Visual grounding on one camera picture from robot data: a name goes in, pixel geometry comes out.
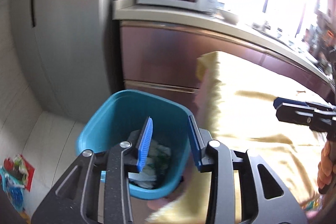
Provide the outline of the person's right hand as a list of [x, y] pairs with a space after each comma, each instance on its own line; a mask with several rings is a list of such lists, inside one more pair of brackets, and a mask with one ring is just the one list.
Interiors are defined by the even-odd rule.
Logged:
[[323, 189], [326, 185], [329, 185], [332, 180], [333, 174], [335, 174], [335, 164], [329, 158], [330, 154], [330, 142], [327, 141], [321, 151], [321, 161], [318, 164], [318, 177], [317, 185], [320, 189]]

